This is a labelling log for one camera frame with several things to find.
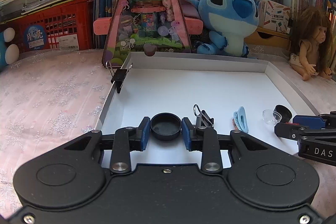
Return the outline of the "Doraemon plush toy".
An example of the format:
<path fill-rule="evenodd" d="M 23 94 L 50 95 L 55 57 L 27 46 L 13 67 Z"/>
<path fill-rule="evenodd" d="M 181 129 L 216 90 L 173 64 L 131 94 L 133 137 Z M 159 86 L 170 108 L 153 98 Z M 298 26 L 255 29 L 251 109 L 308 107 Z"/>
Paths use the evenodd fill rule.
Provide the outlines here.
<path fill-rule="evenodd" d="M 0 71 L 3 71 L 7 65 L 15 63 L 19 59 L 19 48 L 16 44 L 11 44 L 15 37 L 15 30 L 7 28 L 1 32 L 0 37 Z"/>

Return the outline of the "black binder clip on tray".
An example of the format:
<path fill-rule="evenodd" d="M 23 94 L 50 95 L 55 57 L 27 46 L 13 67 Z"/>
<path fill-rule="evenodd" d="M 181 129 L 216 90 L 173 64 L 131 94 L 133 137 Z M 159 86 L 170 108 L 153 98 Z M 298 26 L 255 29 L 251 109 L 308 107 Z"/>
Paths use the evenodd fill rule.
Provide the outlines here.
<path fill-rule="evenodd" d="M 116 87 L 116 91 L 118 94 L 120 94 L 121 92 L 121 89 L 122 89 L 122 85 L 123 85 L 123 82 L 126 78 L 126 75 L 129 73 L 129 71 L 132 69 L 133 67 L 133 63 L 131 63 L 129 65 L 128 68 L 126 69 L 121 69 L 121 68 L 118 68 L 116 69 L 115 71 L 113 70 L 113 67 L 112 67 L 112 64 L 110 63 L 110 61 L 107 61 L 105 63 L 105 67 L 109 70 L 110 72 L 110 75 L 112 76 L 112 79 L 111 79 L 111 84 L 112 85 L 115 85 Z"/>

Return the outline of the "black round cap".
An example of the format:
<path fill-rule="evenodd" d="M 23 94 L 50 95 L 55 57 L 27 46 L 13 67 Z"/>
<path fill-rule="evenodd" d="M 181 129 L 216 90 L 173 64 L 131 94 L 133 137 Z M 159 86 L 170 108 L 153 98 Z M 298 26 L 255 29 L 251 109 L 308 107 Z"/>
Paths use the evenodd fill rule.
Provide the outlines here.
<path fill-rule="evenodd" d="M 292 119 L 292 113 L 286 106 L 276 105 L 274 111 L 281 115 L 282 123 L 289 123 L 290 120 Z"/>
<path fill-rule="evenodd" d="M 172 141 L 181 134 L 182 122 L 172 113 L 159 113 L 150 122 L 153 136 L 161 141 Z"/>

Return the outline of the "pink snowflake tablecloth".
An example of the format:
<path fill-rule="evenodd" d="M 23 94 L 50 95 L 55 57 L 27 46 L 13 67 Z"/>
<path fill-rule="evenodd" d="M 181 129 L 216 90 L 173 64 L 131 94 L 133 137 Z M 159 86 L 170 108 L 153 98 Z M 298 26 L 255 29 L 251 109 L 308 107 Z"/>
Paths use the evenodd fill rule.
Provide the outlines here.
<path fill-rule="evenodd" d="M 41 51 L 1 72 L 1 215 L 21 207 L 13 187 L 15 171 L 96 124 L 112 88 L 101 50 Z M 335 110 L 335 82 L 303 81 L 287 62 L 270 61 L 316 108 Z"/>

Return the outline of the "wooden drawer box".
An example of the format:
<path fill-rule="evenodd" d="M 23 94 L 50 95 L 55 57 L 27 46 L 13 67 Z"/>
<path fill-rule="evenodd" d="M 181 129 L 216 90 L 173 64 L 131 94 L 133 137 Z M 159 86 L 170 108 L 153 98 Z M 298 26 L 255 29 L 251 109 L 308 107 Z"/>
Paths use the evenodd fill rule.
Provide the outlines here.
<path fill-rule="evenodd" d="M 244 38 L 248 45 L 270 46 L 288 50 L 290 47 L 289 35 L 281 32 L 258 27 L 254 33 Z"/>

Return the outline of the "red plastic crate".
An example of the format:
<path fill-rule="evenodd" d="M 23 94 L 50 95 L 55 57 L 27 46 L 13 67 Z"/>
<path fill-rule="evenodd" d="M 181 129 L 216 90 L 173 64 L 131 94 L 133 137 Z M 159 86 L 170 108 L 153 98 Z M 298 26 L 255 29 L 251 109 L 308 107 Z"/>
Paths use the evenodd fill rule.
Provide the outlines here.
<path fill-rule="evenodd" d="M 1 23 L 15 30 L 11 41 L 21 53 L 88 50 L 93 44 L 93 0 L 70 0 Z"/>

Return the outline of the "Stitch blue plush toy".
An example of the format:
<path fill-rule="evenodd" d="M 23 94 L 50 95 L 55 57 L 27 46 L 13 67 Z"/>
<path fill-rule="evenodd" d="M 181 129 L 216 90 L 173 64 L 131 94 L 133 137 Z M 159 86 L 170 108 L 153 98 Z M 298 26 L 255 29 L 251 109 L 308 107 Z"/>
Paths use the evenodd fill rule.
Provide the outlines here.
<path fill-rule="evenodd" d="M 259 16 L 254 0 L 183 0 L 193 5 L 209 30 L 209 43 L 198 54 L 247 57 L 244 39 L 256 31 Z"/>

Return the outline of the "clear plastic cap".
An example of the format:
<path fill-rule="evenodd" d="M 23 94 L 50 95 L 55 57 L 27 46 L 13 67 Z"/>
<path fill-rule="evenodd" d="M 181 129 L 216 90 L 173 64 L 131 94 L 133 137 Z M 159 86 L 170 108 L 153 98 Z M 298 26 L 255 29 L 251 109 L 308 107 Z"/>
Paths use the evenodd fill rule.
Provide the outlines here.
<path fill-rule="evenodd" d="M 282 120 L 282 115 L 275 110 L 266 109 L 262 112 L 263 121 L 268 125 L 276 125 Z"/>

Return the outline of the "brown haired baby doll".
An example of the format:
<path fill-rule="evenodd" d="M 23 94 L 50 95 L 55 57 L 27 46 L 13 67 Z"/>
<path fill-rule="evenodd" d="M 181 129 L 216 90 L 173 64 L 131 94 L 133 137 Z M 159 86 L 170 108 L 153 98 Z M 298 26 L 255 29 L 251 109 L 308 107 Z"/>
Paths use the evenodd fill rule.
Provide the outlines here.
<path fill-rule="evenodd" d="M 297 19 L 290 37 L 289 64 L 303 81 L 313 76 L 331 79 L 328 65 L 332 44 L 331 21 L 324 11 L 306 8 Z"/>

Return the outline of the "white colourful cardboard box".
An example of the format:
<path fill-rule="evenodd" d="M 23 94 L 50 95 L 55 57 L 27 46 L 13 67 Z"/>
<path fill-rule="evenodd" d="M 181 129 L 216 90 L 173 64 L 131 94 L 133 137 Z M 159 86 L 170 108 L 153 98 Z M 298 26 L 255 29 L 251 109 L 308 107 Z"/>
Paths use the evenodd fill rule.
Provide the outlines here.
<path fill-rule="evenodd" d="M 290 8 L 270 0 L 257 0 L 259 27 L 285 34 L 290 20 Z"/>

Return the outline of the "black binder clip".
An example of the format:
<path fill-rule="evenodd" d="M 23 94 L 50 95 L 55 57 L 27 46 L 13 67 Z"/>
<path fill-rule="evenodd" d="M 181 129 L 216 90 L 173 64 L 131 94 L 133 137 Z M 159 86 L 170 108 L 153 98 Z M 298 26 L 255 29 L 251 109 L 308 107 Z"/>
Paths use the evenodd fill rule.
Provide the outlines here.
<path fill-rule="evenodd" d="M 210 118 L 205 110 L 201 110 L 197 104 L 193 106 L 193 112 L 196 116 L 196 128 L 213 128 L 214 119 Z"/>
<path fill-rule="evenodd" d="M 115 71 L 113 70 L 113 67 L 112 67 L 112 64 L 110 63 L 110 61 L 107 61 L 105 63 L 105 67 L 109 70 L 110 72 L 110 75 L 112 76 L 112 79 L 111 79 L 111 84 L 112 85 L 115 85 L 116 87 L 116 91 L 118 94 L 120 94 L 121 92 L 121 89 L 122 89 L 122 85 L 123 85 L 123 82 L 126 78 L 126 75 L 129 73 L 129 71 L 132 69 L 133 67 L 133 63 L 131 63 L 129 65 L 128 68 L 126 69 L 121 69 L 121 68 L 118 68 L 116 69 Z"/>

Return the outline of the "light blue hair clip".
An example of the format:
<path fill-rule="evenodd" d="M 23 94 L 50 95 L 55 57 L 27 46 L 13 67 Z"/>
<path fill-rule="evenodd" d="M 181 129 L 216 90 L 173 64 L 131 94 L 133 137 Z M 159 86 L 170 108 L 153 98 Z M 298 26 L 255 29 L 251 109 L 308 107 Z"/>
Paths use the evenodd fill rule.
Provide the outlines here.
<path fill-rule="evenodd" d="M 247 117 L 243 106 L 240 106 L 238 110 L 234 112 L 233 123 L 238 130 L 248 133 Z"/>

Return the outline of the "pink triangular diorama house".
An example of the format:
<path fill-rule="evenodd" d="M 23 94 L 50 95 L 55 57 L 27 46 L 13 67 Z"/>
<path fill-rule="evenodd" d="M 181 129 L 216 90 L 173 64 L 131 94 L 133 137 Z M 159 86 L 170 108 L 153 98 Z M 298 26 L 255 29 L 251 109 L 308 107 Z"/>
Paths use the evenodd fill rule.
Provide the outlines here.
<path fill-rule="evenodd" d="M 189 52 L 190 35 L 203 31 L 198 16 L 184 16 L 180 0 L 117 0 L 110 18 L 94 21 L 106 35 L 103 65 L 121 65 L 131 52 Z"/>

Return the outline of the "white cardboard box tray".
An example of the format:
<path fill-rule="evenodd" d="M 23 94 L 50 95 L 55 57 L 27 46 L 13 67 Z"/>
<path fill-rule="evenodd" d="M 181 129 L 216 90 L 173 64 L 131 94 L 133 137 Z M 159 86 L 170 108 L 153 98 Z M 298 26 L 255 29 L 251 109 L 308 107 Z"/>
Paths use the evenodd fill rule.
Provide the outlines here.
<path fill-rule="evenodd" d="M 315 115 L 316 108 L 288 77 L 263 60 L 190 53 L 131 53 L 124 68 L 122 89 L 111 88 L 96 128 L 112 134 L 125 126 L 136 127 L 144 117 L 172 113 L 196 120 L 198 105 L 214 119 L 217 133 L 233 128 L 233 113 L 244 107 L 249 134 L 291 155 L 297 143 L 280 139 L 263 120 L 263 111 L 277 105 L 293 114 Z"/>

